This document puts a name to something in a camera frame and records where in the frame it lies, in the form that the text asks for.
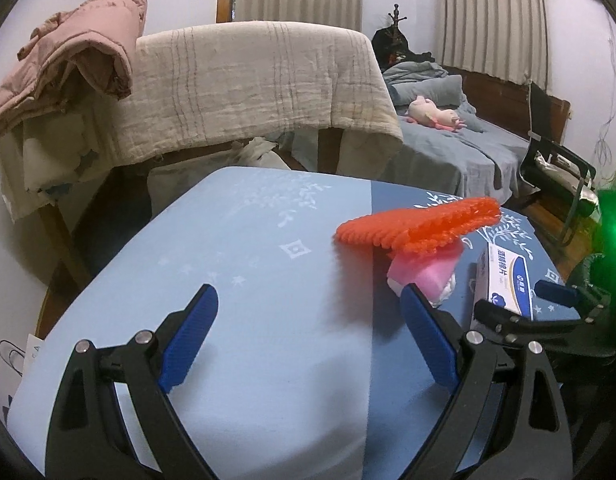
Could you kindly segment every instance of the blue gripper pad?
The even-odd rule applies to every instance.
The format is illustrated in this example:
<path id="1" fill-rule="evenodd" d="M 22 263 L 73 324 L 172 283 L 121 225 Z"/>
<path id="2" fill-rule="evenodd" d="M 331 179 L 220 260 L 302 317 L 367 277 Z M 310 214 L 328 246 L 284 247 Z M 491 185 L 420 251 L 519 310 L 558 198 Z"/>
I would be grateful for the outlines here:
<path id="1" fill-rule="evenodd" d="M 534 293 L 544 300 L 570 307 L 576 306 L 580 299 L 575 288 L 546 280 L 539 280 L 534 285 Z"/>
<path id="2" fill-rule="evenodd" d="M 425 309 L 424 303 L 409 286 L 401 292 L 400 304 L 401 315 L 415 338 L 432 377 L 453 393 L 460 382 L 456 351 Z"/>
<path id="3" fill-rule="evenodd" d="M 214 287 L 208 286 L 201 297 L 193 301 L 195 301 L 194 306 L 163 352 L 161 376 L 158 382 L 167 394 L 174 386 L 185 380 L 201 348 L 201 343 L 217 316 L 219 298 Z"/>

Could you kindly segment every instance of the pink blanket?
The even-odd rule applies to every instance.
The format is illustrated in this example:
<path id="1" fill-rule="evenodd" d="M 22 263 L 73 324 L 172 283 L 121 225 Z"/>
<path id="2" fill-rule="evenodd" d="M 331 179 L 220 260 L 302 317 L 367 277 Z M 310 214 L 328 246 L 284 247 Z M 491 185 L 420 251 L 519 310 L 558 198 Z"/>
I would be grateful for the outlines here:
<path id="1" fill-rule="evenodd" d="M 33 30 L 0 85 L 0 137 L 26 118 L 66 110 L 75 67 L 97 92 L 128 97 L 146 9 L 147 0 L 88 0 Z"/>

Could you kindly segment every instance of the pink cloth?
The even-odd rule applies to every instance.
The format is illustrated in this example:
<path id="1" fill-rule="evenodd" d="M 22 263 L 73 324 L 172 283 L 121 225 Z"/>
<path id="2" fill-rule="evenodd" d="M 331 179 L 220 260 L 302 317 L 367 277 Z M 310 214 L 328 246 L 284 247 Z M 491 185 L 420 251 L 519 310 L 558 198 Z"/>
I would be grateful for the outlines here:
<path id="1" fill-rule="evenodd" d="M 400 288 L 416 283 L 428 301 L 436 303 L 450 281 L 462 253 L 463 242 L 459 238 L 432 255 L 397 253 L 388 270 L 388 279 L 396 282 Z"/>
<path id="2" fill-rule="evenodd" d="M 147 0 L 88 0 L 35 28 L 0 85 L 0 137 L 26 118 L 66 109 L 75 67 L 96 91 L 128 97 L 146 9 Z"/>

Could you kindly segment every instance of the orange microfiber cloth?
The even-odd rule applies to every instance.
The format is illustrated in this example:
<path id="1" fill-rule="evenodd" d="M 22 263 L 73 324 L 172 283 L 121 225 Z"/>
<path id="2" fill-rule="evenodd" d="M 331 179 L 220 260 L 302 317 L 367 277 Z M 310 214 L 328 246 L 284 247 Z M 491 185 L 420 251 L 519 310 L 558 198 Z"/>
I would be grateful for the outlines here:
<path id="1" fill-rule="evenodd" d="M 394 209 L 341 224 L 336 240 L 405 253 L 433 254 L 458 237 L 499 222 L 494 198 L 464 198 L 424 209 Z"/>

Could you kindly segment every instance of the electrical wire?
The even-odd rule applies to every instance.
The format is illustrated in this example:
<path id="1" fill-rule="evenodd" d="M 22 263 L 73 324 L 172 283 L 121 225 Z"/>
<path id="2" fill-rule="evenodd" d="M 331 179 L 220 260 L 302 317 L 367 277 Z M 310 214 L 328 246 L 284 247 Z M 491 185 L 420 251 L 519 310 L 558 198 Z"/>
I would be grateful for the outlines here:
<path id="1" fill-rule="evenodd" d="M 5 350 L 3 350 L 2 343 L 6 343 L 10 345 L 12 346 L 12 348 L 9 349 L 8 352 L 6 352 Z M 13 362 L 13 359 L 17 355 L 20 356 L 22 359 L 25 359 L 26 352 L 24 352 L 21 348 L 15 345 L 15 343 L 12 343 L 8 341 L 7 339 L 2 339 L 0 341 L 0 357 L 2 358 L 3 362 L 5 362 L 10 368 L 15 370 L 20 376 L 23 376 L 23 372 L 21 370 L 17 370 L 17 367 L 15 366 L 15 363 Z"/>
<path id="2" fill-rule="evenodd" d="M 605 178 L 601 174 L 602 168 L 612 164 L 612 149 L 608 144 L 606 138 L 610 133 L 610 126 L 616 118 L 616 36 L 614 33 L 614 27 L 612 25 L 612 18 L 610 13 L 606 10 L 606 18 L 608 21 L 608 27 L 610 29 L 610 63 L 612 64 L 612 94 L 610 97 L 610 117 L 605 121 L 599 129 L 599 138 L 594 145 L 594 151 L 592 153 L 592 161 L 597 161 L 599 165 L 599 176 L 601 184 L 611 183 L 615 176 L 611 178 Z"/>

